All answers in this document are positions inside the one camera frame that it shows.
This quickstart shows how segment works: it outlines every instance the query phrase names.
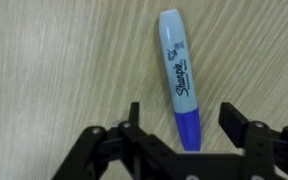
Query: screw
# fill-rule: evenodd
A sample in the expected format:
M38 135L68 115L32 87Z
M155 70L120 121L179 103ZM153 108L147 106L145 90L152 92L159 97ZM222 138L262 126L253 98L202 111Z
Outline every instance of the screw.
M265 180L262 176L259 176L259 175L253 175L251 177L251 180Z
M188 175L185 180L200 180L200 179L195 175Z
M94 128L94 129L93 129L93 133L94 133L94 134L97 134L97 133L99 133L100 131L101 131L100 128Z
M123 126L124 126L125 128L129 128L129 127L131 126L131 124L130 124L129 122L126 122L126 123L123 124Z
M255 123L255 126L259 127L259 128L262 128L264 127L264 124L263 123L260 123L260 122L256 122Z

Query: wooden table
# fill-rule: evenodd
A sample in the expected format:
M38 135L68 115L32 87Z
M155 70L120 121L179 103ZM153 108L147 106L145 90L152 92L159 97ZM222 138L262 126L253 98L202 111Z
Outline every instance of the wooden table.
M49 179L87 126L141 103L141 127L182 151L158 36L185 24L203 152L238 152L218 125L229 101L288 125L288 0L0 0L0 180ZM127 179L113 163L103 179Z

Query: blue marker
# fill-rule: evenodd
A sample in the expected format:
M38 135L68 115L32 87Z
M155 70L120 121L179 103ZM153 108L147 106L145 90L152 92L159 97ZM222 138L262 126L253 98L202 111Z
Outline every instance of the blue marker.
M159 33L175 120L183 147L186 151L199 151L201 147L199 112L184 26L176 9L160 14Z

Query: marker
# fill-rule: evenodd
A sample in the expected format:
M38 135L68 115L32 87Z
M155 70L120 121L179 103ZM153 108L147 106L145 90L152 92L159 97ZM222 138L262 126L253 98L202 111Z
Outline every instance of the marker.
M184 26L177 9L161 12L159 33L175 120L183 147L186 151L199 151L201 147L199 112Z

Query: marker cap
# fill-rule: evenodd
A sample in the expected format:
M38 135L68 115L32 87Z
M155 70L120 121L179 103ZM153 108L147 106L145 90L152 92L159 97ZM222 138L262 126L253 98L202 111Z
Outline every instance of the marker cap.
M188 113L174 112L177 129L185 151L201 149L201 131L198 109Z

